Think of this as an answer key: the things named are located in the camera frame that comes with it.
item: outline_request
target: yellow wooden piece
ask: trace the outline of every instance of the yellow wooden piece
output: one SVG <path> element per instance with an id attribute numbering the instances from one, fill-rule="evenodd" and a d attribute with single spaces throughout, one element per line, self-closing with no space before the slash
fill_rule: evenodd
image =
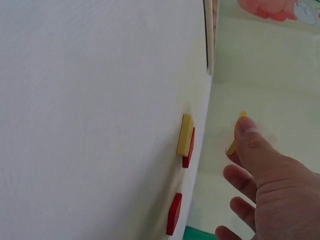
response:
<path id="1" fill-rule="evenodd" d="M 247 116 L 247 112 L 246 111 L 242 111 L 239 115 L 239 118 L 241 117 L 246 117 Z M 231 145 L 229 147 L 227 147 L 226 151 L 225 151 L 225 154 L 227 155 L 232 155 L 235 153 L 237 149 L 237 146 L 236 146 L 236 142 L 235 140 L 232 141 Z"/>
<path id="2" fill-rule="evenodd" d="M 192 116 L 190 114 L 184 114 L 176 154 L 188 157 L 194 126 Z"/>

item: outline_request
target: red block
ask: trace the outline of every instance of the red block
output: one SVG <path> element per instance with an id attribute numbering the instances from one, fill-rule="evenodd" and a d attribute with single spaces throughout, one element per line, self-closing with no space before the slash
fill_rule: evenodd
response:
<path id="1" fill-rule="evenodd" d="M 182 194 L 176 193 L 172 201 L 168 214 L 168 222 L 166 225 L 166 234 L 172 236 L 174 234 L 181 208 Z"/>
<path id="2" fill-rule="evenodd" d="M 191 143 L 190 143 L 188 156 L 183 156 L 182 157 L 182 167 L 184 169 L 189 168 L 189 163 L 190 163 L 190 160 L 191 160 L 192 152 L 194 151 L 195 134 L 196 134 L 196 128 L 194 127 L 193 131 L 192 131 L 192 137 L 191 137 Z"/>

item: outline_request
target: fingernail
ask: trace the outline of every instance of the fingernail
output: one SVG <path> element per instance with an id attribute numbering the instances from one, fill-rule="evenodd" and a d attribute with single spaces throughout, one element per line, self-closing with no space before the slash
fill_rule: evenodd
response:
<path id="1" fill-rule="evenodd" d="M 256 123 L 250 117 L 247 116 L 242 116 L 239 118 L 239 120 L 236 122 L 235 130 L 240 135 L 258 133 Z"/>

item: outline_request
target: green floor mat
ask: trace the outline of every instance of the green floor mat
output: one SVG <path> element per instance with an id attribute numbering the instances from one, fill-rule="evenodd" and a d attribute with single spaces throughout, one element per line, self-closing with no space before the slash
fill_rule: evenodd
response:
<path id="1" fill-rule="evenodd" d="M 186 226 L 183 240 L 218 240 L 215 235 Z"/>

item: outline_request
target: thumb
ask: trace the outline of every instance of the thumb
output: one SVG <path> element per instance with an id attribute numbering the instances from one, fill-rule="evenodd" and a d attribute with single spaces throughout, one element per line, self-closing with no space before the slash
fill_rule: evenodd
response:
<path id="1" fill-rule="evenodd" d="M 258 180 L 274 170 L 279 161 L 279 153 L 258 132 L 255 122 L 240 117 L 234 128 L 236 153 L 243 167 Z"/>

